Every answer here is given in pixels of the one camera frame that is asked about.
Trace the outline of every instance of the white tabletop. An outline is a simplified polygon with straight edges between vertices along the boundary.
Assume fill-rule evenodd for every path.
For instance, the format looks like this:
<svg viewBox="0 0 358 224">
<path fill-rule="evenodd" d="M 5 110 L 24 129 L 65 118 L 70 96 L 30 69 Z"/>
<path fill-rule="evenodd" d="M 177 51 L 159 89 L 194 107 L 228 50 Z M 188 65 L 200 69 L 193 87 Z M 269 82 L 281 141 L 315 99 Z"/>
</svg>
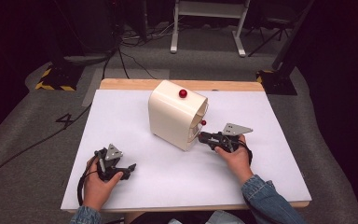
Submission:
<svg viewBox="0 0 358 224">
<path fill-rule="evenodd" d="M 147 102 L 151 91 L 98 90 L 62 201 L 78 208 L 76 188 L 95 150 L 115 145 L 124 153 L 117 167 L 137 163 L 129 180 L 114 188 L 103 210 L 117 212 L 246 207 L 236 177 L 207 145 L 196 140 L 189 151 L 153 135 Z M 281 126 L 263 91 L 197 91 L 208 97 L 204 132 L 223 131 L 226 123 L 254 129 L 245 135 L 253 151 L 252 169 L 272 180 L 289 203 L 311 201 Z"/>
</svg>

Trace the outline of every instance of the cream-colored box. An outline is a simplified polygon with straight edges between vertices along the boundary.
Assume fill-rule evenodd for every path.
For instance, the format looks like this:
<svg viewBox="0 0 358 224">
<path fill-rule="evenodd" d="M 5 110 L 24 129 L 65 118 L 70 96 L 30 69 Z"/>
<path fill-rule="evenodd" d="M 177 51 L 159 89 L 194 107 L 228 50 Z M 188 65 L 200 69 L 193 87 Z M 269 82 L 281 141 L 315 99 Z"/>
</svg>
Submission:
<svg viewBox="0 0 358 224">
<path fill-rule="evenodd" d="M 149 98 L 150 131 L 182 150 L 189 150 L 207 108 L 205 96 L 163 80 Z"/>
</svg>

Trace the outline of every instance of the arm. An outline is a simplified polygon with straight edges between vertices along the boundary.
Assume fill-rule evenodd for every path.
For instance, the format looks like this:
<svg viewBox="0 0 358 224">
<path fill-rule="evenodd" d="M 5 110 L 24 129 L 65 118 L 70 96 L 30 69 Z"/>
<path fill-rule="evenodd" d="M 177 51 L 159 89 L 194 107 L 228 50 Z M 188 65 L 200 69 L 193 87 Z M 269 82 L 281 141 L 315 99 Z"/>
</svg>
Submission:
<svg viewBox="0 0 358 224">
<path fill-rule="evenodd" d="M 122 172 L 115 174 L 108 182 L 103 182 L 97 174 L 98 160 L 92 162 L 84 182 L 84 202 L 70 223 L 93 224 L 101 223 L 100 210 L 110 196 L 112 189 L 123 176 Z"/>
<path fill-rule="evenodd" d="M 243 134 L 240 140 L 245 142 Z M 272 184 L 254 175 L 244 147 L 232 153 L 217 147 L 215 151 L 227 162 L 228 168 L 238 178 L 242 194 L 258 223 L 305 223 L 299 213 L 281 196 Z"/>
</svg>

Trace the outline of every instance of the red knob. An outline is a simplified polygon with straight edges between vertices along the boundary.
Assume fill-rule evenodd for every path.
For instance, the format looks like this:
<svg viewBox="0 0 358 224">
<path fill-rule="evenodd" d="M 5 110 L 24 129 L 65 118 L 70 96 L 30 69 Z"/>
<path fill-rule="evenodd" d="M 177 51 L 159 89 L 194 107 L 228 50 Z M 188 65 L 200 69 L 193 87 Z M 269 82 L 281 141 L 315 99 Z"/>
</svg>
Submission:
<svg viewBox="0 0 358 224">
<path fill-rule="evenodd" d="M 180 98 L 186 98 L 187 97 L 187 91 L 186 90 L 180 90 L 179 91 L 179 97 Z"/>
</svg>

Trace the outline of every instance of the hand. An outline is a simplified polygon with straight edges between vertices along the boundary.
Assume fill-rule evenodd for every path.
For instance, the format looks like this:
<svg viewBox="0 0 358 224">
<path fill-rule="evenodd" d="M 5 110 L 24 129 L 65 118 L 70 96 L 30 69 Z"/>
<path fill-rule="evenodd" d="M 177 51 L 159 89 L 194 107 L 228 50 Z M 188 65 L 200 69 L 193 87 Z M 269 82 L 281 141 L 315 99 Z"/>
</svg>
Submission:
<svg viewBox="0 0 358 224">
<path fill-rule="evenodd" d="M 115 174 L 108 182 L 103 182 L 97 173 L 98 159 L 89 160 L 87 165 L 92 162 L 88 171 L 88 176 L 84 182 L 84 202 L 83 205 L 100 211 L 110 196 L 112 189 L 123 176 L 122 172 Z"/>
<path fill-rule="evenodd" d="M 245 136 L 240 135 L 240 141 L 245 143 Z M 226 152 L 221 147 L 215 147 L 214 150 L 226 161 L 228 168 L 238 178 L 240 184 L 243 185 L 253 172 L 249 165 L 248 151 L 243 146 L 239 146 L 234 152 Z"/>
</svg>

